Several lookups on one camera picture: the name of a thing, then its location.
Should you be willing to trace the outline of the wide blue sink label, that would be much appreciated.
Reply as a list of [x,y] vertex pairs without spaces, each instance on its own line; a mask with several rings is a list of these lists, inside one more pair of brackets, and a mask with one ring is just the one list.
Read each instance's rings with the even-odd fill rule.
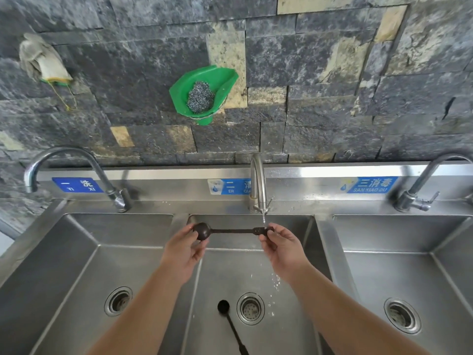
[[385,195],[398,179],[397,176],[346,178],[340,191],[347,194]]

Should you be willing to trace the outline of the dark brown long-handled spoon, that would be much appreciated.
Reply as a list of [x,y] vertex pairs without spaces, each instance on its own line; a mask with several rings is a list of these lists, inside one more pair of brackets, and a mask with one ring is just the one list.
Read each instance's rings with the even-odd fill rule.
[[204,241],[212,234],[254,234],[256,236],[268,236],[269,231],[275,231],[273,227],[255,227],[252,229],[213,229],[207,223],[197,223],[192,227],[192,231],[198,233],[197,240]]

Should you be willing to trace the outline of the person's left forearm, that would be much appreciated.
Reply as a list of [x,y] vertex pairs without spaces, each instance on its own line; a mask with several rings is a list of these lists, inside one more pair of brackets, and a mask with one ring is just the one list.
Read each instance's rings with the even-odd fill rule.
[[157,355],[181,287],[196,264],[162,263],[86,355]]

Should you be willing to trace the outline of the chrome faucet with lever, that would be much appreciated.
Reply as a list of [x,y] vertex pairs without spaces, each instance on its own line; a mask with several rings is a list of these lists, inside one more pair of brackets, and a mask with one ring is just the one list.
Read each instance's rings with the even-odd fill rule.
[[462,153],[445,153],[434,160],[430,161],[425,167],[423,172],[419,175],[417,180],[413,183],[410,189],[405,190],[393,203],[394,209],[401,213],[407,213],[412,208],[416,208],[420,211],[427,212],[431,207],[436,198],[440,195],[440,191],[432,196],[431,199],[426,200],[418,197],[420,190],[428,182],[428,180],[434,175],[438,167],[445,161],[452,159],[461,159],[473,164],[473,158],[471,156]]

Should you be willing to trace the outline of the steel wool scrubber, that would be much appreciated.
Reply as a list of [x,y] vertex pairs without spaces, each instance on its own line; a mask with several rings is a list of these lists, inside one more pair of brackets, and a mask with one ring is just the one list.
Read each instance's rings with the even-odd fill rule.
[[213,107],[214,99],[209,83],[196,81],[188,93],[187,107],[194,114],[205,113]]

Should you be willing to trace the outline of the person's right forearm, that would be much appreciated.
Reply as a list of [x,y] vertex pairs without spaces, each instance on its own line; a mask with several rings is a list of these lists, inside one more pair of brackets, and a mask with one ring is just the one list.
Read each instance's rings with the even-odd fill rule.
[[430,355],[333,284],[309,262],[278,266],[336,355]]

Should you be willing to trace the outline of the blue sink label with droplet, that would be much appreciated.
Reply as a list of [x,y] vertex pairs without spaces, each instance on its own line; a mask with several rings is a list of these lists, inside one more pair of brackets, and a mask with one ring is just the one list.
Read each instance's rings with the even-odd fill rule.
[[250,178],[208,179],[211,195],[250,195]]

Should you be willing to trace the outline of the round steel drain strainer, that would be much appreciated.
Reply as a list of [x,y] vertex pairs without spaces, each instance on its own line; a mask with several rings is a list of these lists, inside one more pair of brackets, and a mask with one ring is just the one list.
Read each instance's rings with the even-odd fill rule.
[[263,299],[254,292],[244,293],[237,302],[236,312],[239,320],[248,326],[259,324],[265,314]]
[[133,298],[133,291],[128,286],[114,289],[104,302],[104,312],[109,317],[120,315]]
[[422,329],[422,321],[417,311],[400,298],[388,298],[384,303],[384,311],[393,326],[405,334],[418,334]]

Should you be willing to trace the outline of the green plastic wall holder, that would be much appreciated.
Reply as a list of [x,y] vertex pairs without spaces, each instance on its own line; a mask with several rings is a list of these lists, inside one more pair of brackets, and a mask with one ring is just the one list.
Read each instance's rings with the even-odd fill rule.
[[[216,65],[185,73],[169,89],[176,112],[190,118],[198,125],[209,125],[213,121],[214,114],[224,105],[238,78],[239,76],[234,69]],[[194,114],[187,107],[188,93],[196,81],[209,83],[212,92],[215,94],[213,107],[205,113]]]

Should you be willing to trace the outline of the dirty white work glove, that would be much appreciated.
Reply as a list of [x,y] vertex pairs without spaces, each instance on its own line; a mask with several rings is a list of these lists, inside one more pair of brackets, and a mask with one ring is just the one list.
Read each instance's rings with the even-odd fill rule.
[[19,45],[21,68],[34,80],[48,84],[70,85],[69,74],[57,51],[36,34],[24,33]]

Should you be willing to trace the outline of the brushed steel gooseneck faucet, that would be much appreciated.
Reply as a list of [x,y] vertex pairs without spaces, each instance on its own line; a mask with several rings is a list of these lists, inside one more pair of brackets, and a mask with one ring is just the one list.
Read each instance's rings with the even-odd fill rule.
[[268,198],[266,177],[261,154],[252,154],[250,172],[251,191],[249,195],[249,210],[252,213],[260,213],[263,217],[263,226],[266,226],[266,217],[270,210],[270,204],[273,198]]

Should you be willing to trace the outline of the black long-handled spoon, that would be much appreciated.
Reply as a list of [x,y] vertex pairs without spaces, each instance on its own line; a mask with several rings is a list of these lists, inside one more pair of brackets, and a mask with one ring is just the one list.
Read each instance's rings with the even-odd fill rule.
[[240,352],[240,355],[249,355],[245,345],[242,343],[238,333],[237,333],[237,330],[236,328],[234,327],[233,325],[233,322],[231,320],[231,317],[229,315],[229,310],[230,310],[230,305],[229,305],[229,302],[227,300],[221,300],[219,301],[218,305],[217,305],[217,309],[218,309],[218,312],[221,316],[225,317],[230,325],[230,328],[233,332],[233,335],[238,343],[238,348],[239,348],[239,352]]

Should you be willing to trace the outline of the person's right hand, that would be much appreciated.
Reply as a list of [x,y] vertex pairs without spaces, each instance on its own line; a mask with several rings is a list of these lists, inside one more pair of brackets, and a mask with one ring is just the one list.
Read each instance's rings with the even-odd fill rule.
[[268,233],[276,233],[273,239],[276,244],[276,255],[267,257],[274,272],[291,284],[298,271],[309,264],[309,261],[300,240],[290,230],[276,223],[269,223],[269,227],[275,229]]

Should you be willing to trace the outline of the curved chrome faucet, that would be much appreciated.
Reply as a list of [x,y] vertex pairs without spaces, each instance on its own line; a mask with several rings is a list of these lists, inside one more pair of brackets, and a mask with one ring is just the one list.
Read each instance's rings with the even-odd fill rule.
[[109,178],[106,176],[103,169],[100,167],[96,157],[88,150],[79,146],[57,146],[47,150],[43,150],[37,154],[27,168],[25,169],[23,180],[25,190],[27,193],[34,193],[38,190],[37,186],[37,173],[41,165],[49,158],[62,153],[76,153],[84,157],[90,164],[92,169],[95,171],[99,180],[104,185],[104,192],[108,198],[112,201],[117,212],[125,213],[132,208],[132,202],[129,197],[127,189],[117,189]]

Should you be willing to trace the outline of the stainless steel triple sink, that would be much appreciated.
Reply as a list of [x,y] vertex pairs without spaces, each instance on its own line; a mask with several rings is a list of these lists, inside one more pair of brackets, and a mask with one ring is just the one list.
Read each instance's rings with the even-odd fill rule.
[[[428,212],[392,203],[427,163],[265,166],[267,222],[292,231],[309,261],[395,330],[384,303],[400,298],[419,314],[418,334],[402,335],[436,355],[473,355],[473,165],[445,162],[420,190]],[[65,193],[51,179],[92,178],[90,170],[44,170],[41,187],[59,199],[0,257],[0,355],[82,355],[118,319],[104,312],[116,288],[136,297],[168,239],[188,222],[218,229],[263,226],[249,196],[211,195],[208,179],[250,178],[248,166],[107,170],[127,187],[132,208],[117,213],[104,193]],[[397,176],[385,195],[340,191],[346,178]],[[254,326],[238,299],[258,294]],[[159,355],[240,355],[217,304],[250,355],[329,355],[290,287],[272,271],[255,235],[214,234],[183,286]]]

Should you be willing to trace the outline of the person's left hand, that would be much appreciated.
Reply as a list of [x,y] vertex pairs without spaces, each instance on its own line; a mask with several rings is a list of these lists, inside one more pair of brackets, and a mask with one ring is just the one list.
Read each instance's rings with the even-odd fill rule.
[[195,223],[190,223],[175,233],[164,247],[159,270],[169,275],[180,286],[192,276],[199,261],[192,261],[192,245],[198,243],[198,233],[192,231]]

